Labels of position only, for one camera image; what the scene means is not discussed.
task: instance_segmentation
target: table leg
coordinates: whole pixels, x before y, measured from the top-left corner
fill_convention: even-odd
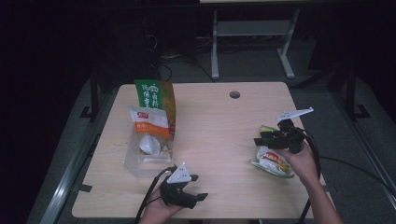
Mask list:
[[[283,68],[285,69],[286,76],[287,76],[287,78],[290,78],[290,79],[294,78],[294,73],[293,73],[293,70],[291,69],[288,57],[286,56],[286,53],[288,52],[289,44],[290,44],[291,38],[293,36],[294,28],[296,26],[299,13],[300,13],[299,8],[294,10],[293,17],[291,18],[289,28],[286,33],[285,44],[283,45],[283,47],[281,49],[277,50],[280,61],[282,62]]]
[[[213,13],[213,38],[212,38],[212,78],[219,79],[219,65],[218,65],[218,12]]]

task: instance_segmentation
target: black wall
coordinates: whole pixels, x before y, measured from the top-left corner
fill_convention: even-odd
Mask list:
[[[67,1],[0,4],[0,223],[25,223],[88,79],[78,68],[84,21]]]

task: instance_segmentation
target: red label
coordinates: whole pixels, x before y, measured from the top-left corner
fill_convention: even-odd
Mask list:
[[[149,118],[149,114],[146,114],[144,112],[137,112],[137,117],[140,119],[148,119]]]

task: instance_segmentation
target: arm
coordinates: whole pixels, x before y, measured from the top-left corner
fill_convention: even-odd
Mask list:
[[[156,188],[148,199],[148,204],[139,224],[163,224],[169,217],[183,208],[176,205],[166,205],[159,197],[161,197],[160,189]]]
[[[343,223],[318,180],[314,157],[309,145],[303,143],[302,150],[297,154],[291,154],[286,150],[279,150],[278,153],[285,157],[305,185],[315,221],[320,224]]]

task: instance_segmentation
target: plastic box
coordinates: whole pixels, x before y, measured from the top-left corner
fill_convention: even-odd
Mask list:
[[[172,153],[166,155],[144,154],[139,148],[138,133],[132,128],[124,165],[135,177],[154,178],[165,168],[174,166],[174,163]]]

